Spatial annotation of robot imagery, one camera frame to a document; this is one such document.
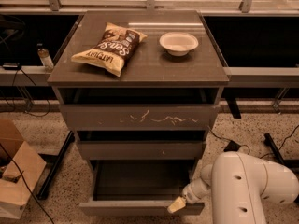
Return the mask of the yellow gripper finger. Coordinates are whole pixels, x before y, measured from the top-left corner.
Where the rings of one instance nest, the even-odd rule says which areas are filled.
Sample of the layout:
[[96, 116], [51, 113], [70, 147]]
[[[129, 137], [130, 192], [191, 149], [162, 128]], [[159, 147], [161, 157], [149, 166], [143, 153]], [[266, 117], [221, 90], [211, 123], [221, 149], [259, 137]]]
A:
[[186, 206], [186, 199], [179, 196], [167, 208], [170, 214], [173, 214]]

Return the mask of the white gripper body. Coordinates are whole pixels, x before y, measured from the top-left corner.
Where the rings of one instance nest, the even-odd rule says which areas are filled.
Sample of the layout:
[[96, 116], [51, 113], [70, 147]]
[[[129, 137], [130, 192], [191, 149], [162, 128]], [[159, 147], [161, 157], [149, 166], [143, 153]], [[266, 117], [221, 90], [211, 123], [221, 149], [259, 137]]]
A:
[[197, 178], [188, 184], [182, 191], [186, 203], [199, 203], [203, 197], [210, 193], [210, 186], [202, 179]]

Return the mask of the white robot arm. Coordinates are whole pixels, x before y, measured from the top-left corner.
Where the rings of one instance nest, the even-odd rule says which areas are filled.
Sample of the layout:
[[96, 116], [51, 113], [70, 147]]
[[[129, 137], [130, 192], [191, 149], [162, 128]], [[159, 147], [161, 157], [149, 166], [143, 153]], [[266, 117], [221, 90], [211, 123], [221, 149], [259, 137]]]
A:
[[209, 194], [213, 224], [266, 224], [263, 200], [288, 204], [298, 193], [298, 178], [286, 166], [230, 151], [202, 168], [167, 211], [173, 214]]

